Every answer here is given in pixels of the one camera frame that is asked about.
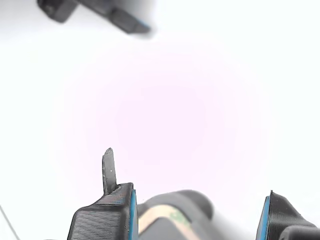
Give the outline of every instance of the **black clip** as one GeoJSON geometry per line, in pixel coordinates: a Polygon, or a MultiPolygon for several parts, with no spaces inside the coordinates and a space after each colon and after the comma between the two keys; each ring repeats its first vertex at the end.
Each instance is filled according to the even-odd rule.
{"type": "Polygon", "coordinates": [[[149,26],[116,6],[115,0],[37,0],[37,3],[49,18],[59,23],[67,21],[81,4],[127,34],[146,34],[150,31],[149,26]]]}

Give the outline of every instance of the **white surface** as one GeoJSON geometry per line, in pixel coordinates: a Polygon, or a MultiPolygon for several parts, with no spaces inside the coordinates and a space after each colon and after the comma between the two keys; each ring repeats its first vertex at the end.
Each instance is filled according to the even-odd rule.
{"type": "Polygon", "coordinates": [[[66,239],[108,147],[139,202],[195,189],[253,239],[273,189],[320,225],[319,1],[153,7],[141,40],[1,1],[0,204],[21,240],[66,239]]]}

